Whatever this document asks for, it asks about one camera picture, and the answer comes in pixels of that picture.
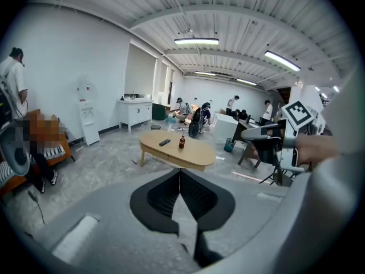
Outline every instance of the ceiling light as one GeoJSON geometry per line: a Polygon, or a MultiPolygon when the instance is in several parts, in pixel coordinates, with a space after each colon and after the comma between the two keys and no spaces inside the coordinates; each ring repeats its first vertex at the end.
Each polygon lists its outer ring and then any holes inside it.
{"type": "Polygon", "coordinates": [[[294,71],[300,71],[301,70],[297,65],[291,63],[287,59],[285,59],[285,58],[283,58],[283,57],[281,57],[281,56],[279,56],[279,55],[277,55],[277,54],[275,54],[273,52],[266,51],[265,52],[265,56],[267,56],[267,57],[269,57],[271,59],[274,59],[274,60],[276,60],[276,61],[284,64],[285,66],[293,69],[294,71]]]}
{"type": "Polygon", "coordinates": [[[243,80],[243,79],[239,79],[239,78],[237,78],[237,81],[241,81],[241,82],[244,82],[244,83],[248,83],[248,84],[250,84],[250,85],[257,85],[256,83],[249,82],[249,81],[247,81],[247,80],[243,80]]]}
{"type": "Polygon", "coordinates": [[[196,74],[204,74],[204,75],[211,75],[211,76],[216,76],[214,73],[210,73],[210,72],[200,72],[200,71],[195,71],[196,74]]]}
{"type": "Polygon", "coordinates": [[[219,39],[210,38],[187,38],[187,39],[175,39],[175,44],[182,45],[187,43],[206,43],[210,45],[219,44],[219,39]]]}

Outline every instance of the ceiling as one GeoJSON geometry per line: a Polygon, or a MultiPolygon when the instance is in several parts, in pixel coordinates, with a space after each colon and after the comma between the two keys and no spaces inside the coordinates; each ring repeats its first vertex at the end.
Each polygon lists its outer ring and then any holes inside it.
{"type": "Polygon", "coordinates": [[[108,20],[155,47],[187,75],[211,71],[265,89],[341,86],[356,51],[326,0],[30,0],[71,7],[108,20]],[[219,45],[176,45],[174,39],[218,38],[219,45]],[[270,50],[301,70],[264,56],[270,50]]]}

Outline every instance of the trash can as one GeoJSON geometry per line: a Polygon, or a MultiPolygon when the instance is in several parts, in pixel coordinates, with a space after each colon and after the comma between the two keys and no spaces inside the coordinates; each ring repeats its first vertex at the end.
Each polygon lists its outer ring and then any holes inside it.
{"type": "Polygon", "coordinates": [[[159,125],[152,125],[151,130],[161,130],[161,126],[159,125]]]}
{"type": "Polygon", "coordinates": [[[232,152],[235,143],[236,141],[232,138],[227,138],[226,144],[224,145],[224,150],[227,152],[232,152]]]}

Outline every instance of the concrete floor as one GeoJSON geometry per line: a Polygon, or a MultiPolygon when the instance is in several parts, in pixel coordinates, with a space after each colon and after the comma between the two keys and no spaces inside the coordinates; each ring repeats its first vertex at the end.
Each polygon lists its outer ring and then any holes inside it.
{"type": "MultiPolygon", "coordinates": [[[[166,124],[165,121],[152,121],[152,124],[160,125],[163,130],[177,131],[179,126],[186,128],[186,131],[188,129],[188,126],[183,124],[166,124]]],[[[76,162],[70,159],[58,164],[59,177],[55,186],[52,187],[47,183],[46,192],[40,194],[32,185],[26,184],[4,198],[10,217],[21,229],[34,234],[44,225],[39,208],[30,199],[27,190],[38,197],[47,224],[67,207],[98,188],[171,168],[169,163],[148,153],[145,155],[144,167],[140,167],[139,136],[144,131],[150,130],[150,126],[150,123],[135,125],[132,127],[132,133],[128,133],[127,127],[123,126],[121,130],[116,129],[101,135],[99,143],[89,147],[85,144],[71,147],[76,162]]],[[[273,172],[274,167],[265,163],[261,163],[255,169],[256,161],[250,159],[244,160],[239,166],[237,163],[245,147],[243,143],[237,143],[233,152],[228,153],[224,151],[225,141],[215,139],[211,132],[199,135],[198,139],[209,143],[218,157],[214,164],[205,169],[207,174],[241,182],[258,183],[234,172],[256,179],[264,179],[273,172]]],[[[194,239],[191,237],[195,234],[196,222],[181,197],[176,202],[173,219],[180,224],[181,241],[186,244],[189,252],[192,252],[194,239]]]]}

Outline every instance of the bottle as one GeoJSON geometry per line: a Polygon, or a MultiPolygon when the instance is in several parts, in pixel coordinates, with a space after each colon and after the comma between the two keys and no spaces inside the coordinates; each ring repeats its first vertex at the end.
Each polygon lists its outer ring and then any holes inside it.
{"type": "Polygon", "coordinates": [[[180,143],[179,143],[179,148],[184,148],[185,146],[185,136],[181,136],[180,138],[180,143]]]}

